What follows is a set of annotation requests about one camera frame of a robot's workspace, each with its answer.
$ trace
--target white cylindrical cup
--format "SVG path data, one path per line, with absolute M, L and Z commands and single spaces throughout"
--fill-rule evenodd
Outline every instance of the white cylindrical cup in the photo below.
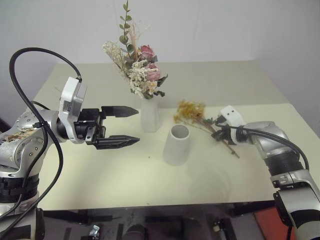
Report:
M 190 131 L 183 124 L 174 125 L 166 138 L 163 159 L 170 165 L 183 164 L 189 154 Z

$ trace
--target cable connector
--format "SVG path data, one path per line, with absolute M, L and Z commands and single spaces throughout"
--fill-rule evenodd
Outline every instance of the cable connector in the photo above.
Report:
M 35 124 L 33 124 L 32 127 L 34 127 L 35 129 L 39 129 L 46 125 L 48 125 L 47 121 L 38 121 Z

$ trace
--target floor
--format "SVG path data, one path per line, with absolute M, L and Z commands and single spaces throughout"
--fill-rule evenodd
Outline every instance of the floor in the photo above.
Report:
M 189 235 L 186 240 L 225 240 L 222 232 L 216 233 L 209 228 L 208 218 L 229 218 L 229 209 L 228 204 L 201 204 L 93 209 L 89 211 L 89 214 L 113 217 L 112 221 L 96 223 L 101 226 L 101 240 L 120 240 L 121 238 L 117 238 L 119 225 L 123 226 L 123 233 L 125 233 L 134 224 L 142 224 L 147 227 L 154 240 L 180 240 L 182 238 L 178 234 L 180 224 L 177 216 L 185 219 L 185 232 L 188 232 L 185 234 Z M 176 216 L 176 218 L 171 217 L 168 220 L 166 216 Z M 237 240 L 264 240 L 252 214 L 233 217 L 231 222 Z M 46 217 L 44 239 L 80 240 L 81 236 L 88 235 L 91 227 L 92 225 L 80 225 Z

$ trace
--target flower sprig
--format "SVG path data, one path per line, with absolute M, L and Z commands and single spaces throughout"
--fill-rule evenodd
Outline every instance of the flower sprig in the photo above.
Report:
M 209 134 L 213 134 L 216 130 L 213 128 L 214 119 L 205 118 L 205 104 L 189 101 L 181 101 L 178 104 L 175 115 L 173 116 L 174 122 L 183 123 L 195 128 L 202 129 Z M 231 151 L 231 154 L 235 155 L 237 158 L 240 158 L 239 155 L 233 150 L 232 147 L 225 141 L 222 140 L 222 143 Z
M 165 93 L 157 88 L 164 83 L 168 75 L 161 77 L 160 69 L 155 64 L 158 57 L 149 45 L 137 47 L 135 24 L 129 24 L 133 19 L 128 14 L 130 12 L 128 0 L 123 4 L 123 9 L 125 16 L 120 16 L 123 23 L 119 25 L 123 34 L 119 37 L 119 41 L 124 47 L 107 41 L 103 44 L 102 49 L 129 82 L 132 93 L 146 99 L 159 95 L 164 97 Z

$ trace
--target table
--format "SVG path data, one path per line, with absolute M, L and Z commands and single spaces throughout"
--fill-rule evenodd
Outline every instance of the table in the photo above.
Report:
M 60 94 L 52 88 L 62 84 L 68 77 L 67 75 L 57 80 L 57 75 L 60 76 L 61 72 L 53 71 L 35 98 L 51 108 L 58 107 L 54 104 L 55 101 L 59 102 Z M 268 88 L 273 88 L 272 84 L 265 88 L 266 91 L 262 92 L 262 95 L 269 94 L 270 98 L 272 94 L 274 97 L 270 98 L 270 101 L 275 101 L 271 102 L 272 104 L 263 104 L 263 99 L 260 98 L 258 100 L 260 104 L 244 105 L 243 102 L 253 98 L 247 96 L 246 100 L 242 99 L 242 105 L 236 105 L 235 108 L 246 122 L 276 122 L 290 140 L 305 152 L 309 159 L 310 172 L 316 184 L 320 186 L 320 161 L 317 151 L 319 138 L 294 107 L 278 94 L 279 92 L 275 90 L 266 93 Z M 251 92 L 256 90 L 254 87 L 249 89 Z M 92 98 L 89 92 L 86 98 L 88 101 L 85 100 L 87 104 L 84 104 L 84 107 L 100 104 L 97 99 L 89 99 Z M 206 107 L 205 115 L 215 117 L 225 105 Z M 234 146 L 240 155 L 240 159 L 237 159 L 224 145 L 215 142 L 208 133 L 191 127 L 191 148 L 186 163 L 181 166 L 170 166 L 165 163 L 162 160 L 162 150 L 168 131 L 174 124 L 175 111 L 175 108 L 160 109 L 162 124 L 156 133 L 141 131 L 139 115 L 128 118 L 107 118 L 104 125 L 107 127 L 108 135 L 125 134 L 140 138 L 140 142 L 125 148 L 96 150 L 95 147 L 85 143 L 82 145 L 70 141 L 62 143 L 64 167 L 61 176 L 39 203 L 39 207 L 44 210 L 68 210 L 273 199 L 272 193 L 275 189 L 270 182 L 268 168 L 253 145 Z M 39 176 L 40 192 L 49 185 L 57 167 L 57 151 L 51 147 Z

